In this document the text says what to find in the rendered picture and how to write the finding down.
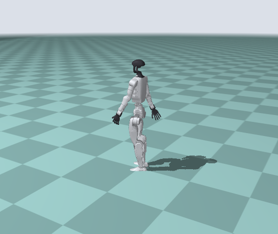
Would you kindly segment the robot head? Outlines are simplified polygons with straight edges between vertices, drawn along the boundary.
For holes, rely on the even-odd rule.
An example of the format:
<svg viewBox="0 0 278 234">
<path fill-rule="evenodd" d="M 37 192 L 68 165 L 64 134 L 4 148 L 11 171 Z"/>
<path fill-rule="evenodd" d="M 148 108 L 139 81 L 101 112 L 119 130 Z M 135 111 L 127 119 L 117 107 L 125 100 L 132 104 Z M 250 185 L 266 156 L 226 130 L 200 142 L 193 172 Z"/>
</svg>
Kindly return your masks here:
<svg viewBox="0 0 278 234">
<path fill-rule="evenodd" d="M 132 65 L 133 65 L 133 72 L 136 73 L 136 75 L 138 75 L 137 77 L 143 78 L 144 76 L 142 75 L 141 71 L 138 71 L 138 68 L 140 68 L 141 66 L 145 66 L 144 61 L 141 59 L 137 59 L 132 62 Z M 136 70 L 135 70 L 135 67 L 136 67 Z"/>
</svg>

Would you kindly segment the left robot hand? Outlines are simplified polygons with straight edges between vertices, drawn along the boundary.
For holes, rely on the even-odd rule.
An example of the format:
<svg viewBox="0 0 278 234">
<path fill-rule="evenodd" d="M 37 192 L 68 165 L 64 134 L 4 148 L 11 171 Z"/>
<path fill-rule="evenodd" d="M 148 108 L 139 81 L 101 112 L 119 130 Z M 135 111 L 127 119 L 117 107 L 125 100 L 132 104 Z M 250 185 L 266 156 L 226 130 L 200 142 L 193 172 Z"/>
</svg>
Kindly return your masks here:
<svg viewBox="0 0 278 234">
<path fill-rule="evenodd" d="M 114 119 L 113 119 L 113 122 L 114 122 L 115 124 L 118 124 L 118 125 L 119 125 L 119 120 L 120 120 L 121 115 L 122 115 L 122 113 L 121 113 L 120 115 L 118 115 L 118 114 L 116 113 L 116 115 L 112 117 L 112 118 L 114 118 Z"/>
</svg>

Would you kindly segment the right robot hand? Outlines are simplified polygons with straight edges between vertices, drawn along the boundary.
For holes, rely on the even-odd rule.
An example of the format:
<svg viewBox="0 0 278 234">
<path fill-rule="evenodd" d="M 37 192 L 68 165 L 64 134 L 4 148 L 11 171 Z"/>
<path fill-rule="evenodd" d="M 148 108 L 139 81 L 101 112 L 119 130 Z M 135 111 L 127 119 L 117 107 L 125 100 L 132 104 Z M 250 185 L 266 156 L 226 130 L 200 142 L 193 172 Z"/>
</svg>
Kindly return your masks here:
<svg viewBox="0 0 278 234">
<path fill-rule="evenodd" d="M 151 109 L 151 107 L 150 107 L 150 109 Z M 153 109 L 151 109 L 152 110 L 152 118 L 153 118 L 153 115 L 154 115 L 154 117 L 156 116 L 158 116 L 158 111 L 155 109 L 155 106 L 154 106 L 154 108 Z M 161 115 L 159 114 L 159 116 L 161 117 Z M 160 119 L 160 117 L 157 117 L 157 119 L 159 118 Z M 156 117 L 155 117 L 155 120 L 156 120 Z"/>
</svg>

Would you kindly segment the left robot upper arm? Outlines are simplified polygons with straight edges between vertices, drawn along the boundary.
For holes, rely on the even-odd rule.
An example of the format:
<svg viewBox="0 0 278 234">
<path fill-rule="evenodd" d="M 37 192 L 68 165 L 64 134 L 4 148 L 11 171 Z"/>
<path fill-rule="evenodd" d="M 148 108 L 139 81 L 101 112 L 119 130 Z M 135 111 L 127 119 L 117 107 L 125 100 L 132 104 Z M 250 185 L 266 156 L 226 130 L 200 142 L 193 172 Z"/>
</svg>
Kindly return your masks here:
<svg viewBox="0 0 278 234">
<path fill-rule="evenodd" d="M 127 91 L 128 95 L 126 95 L 128 97 L 128 102 L 131 100 L 134 88 L 137 86 L 137 83 L 138 83 L 137 79 L 131 79 L 129 81 L 129 87 L 128 87 L 128 91 Z"/>
</svg>

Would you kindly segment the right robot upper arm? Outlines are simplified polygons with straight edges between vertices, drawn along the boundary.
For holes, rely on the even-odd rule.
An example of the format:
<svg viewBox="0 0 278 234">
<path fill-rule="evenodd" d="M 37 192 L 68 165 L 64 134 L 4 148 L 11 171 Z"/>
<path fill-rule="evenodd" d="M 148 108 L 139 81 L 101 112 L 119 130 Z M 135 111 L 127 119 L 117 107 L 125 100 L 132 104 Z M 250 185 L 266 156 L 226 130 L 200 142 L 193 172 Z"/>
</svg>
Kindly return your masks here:
<svg viewBox="0 0 278 234">
<path fill-rule="evenodd" d="M 149 95 L 149 87 L 148 87 L 148 77 L 145 76 L 147 78 L 147 90 L 146 90 L 146 97 Z"/>
</svg>

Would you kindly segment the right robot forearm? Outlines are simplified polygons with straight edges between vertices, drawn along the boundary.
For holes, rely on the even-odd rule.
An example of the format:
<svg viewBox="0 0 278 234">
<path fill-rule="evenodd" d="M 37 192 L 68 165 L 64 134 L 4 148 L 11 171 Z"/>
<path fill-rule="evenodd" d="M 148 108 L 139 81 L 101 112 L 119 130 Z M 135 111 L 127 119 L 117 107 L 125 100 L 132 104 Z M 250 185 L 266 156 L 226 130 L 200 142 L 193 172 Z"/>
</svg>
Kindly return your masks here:
<svg viewBox="0 0 278 234">
<path fill-rule="evenodd" d="M 151 109 L 154 108 L 154 105 L 153 105 L 153 102 L 152 102 L 152 99 L 151 99 L 151 95 L 149 94 L 147 97 L 146 97 L 146 100 L 148 102 L 148 105 L 151 107 Z"/>
</svg>

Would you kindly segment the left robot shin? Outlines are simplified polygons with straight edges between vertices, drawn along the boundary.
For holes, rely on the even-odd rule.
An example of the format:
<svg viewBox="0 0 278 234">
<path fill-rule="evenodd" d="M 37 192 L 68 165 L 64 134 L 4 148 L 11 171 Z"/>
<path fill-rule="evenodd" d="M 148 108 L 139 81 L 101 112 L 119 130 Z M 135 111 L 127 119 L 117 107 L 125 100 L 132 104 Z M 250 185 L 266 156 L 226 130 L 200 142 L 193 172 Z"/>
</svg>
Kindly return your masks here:
<svg viewBox="0 0 278 234">
<path fill-rule="evenodd" d="M 134 146 L 134 145 L 133 145 Z M 135 156 L 137 159 L 137 162 L 139 164 L 139 168 L 143 168 L 142 158 L 143 158 L 143 148 L 142 143 L 137 142 L 134 146 Z"/>
</svg>

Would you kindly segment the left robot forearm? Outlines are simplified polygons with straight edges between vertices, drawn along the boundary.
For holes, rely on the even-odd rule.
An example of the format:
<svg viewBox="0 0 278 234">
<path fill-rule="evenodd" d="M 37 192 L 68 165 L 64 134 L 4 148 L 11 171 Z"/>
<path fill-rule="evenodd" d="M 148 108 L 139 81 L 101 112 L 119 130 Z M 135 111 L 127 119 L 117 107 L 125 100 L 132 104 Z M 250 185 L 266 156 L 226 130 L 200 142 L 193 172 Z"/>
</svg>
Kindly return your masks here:
<svg viewBox="0 0 278 234">
<path fill-rule="evenodd" d="M 125 107 L 126 107 L 127 105 L 128 105 L 128 97 L 125 96 L 125 97 L 123 97 L 122 104 L 121 104 L 120 107 L 118 108 L 117 114 L 120 115 L 120 114 L 124 111 L 124 109 L 125 109 Z"/>
</svg>

